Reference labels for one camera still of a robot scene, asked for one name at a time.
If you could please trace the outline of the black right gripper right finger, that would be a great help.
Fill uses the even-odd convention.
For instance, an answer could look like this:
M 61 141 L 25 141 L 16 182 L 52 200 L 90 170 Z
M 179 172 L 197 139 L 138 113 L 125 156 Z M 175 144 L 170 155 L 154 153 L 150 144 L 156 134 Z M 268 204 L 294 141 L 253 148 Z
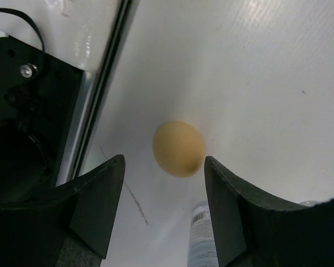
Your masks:
M 220 266 L 334 266 L 334 199 L 308 207 L 204 163 Z

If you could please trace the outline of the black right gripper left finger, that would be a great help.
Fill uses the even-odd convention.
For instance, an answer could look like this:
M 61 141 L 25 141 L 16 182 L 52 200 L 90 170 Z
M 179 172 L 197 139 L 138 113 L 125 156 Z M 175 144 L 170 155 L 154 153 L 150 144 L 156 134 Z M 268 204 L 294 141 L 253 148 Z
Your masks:
M 125 167 L 116 155 L 52 190 L 0 204 L 0 266 L 100 266 Z

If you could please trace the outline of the orange egg makeup sponge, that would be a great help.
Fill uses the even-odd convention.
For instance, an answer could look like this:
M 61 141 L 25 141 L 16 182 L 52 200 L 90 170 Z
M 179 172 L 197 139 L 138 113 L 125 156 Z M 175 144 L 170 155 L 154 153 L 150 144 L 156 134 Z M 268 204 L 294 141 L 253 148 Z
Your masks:
M 153 138 L 153 154 L 159 167 L 175 177 L 191 177 L 205 159 L 205 142 L 201 134 L 182 121 L 160 125 Z

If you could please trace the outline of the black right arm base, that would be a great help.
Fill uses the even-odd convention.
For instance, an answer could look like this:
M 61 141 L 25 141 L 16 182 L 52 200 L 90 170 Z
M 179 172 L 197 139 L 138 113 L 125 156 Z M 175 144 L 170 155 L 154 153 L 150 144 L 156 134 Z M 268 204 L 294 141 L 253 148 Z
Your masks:
M 0 204 L 54 188 L 84 73 L 0 38 Z

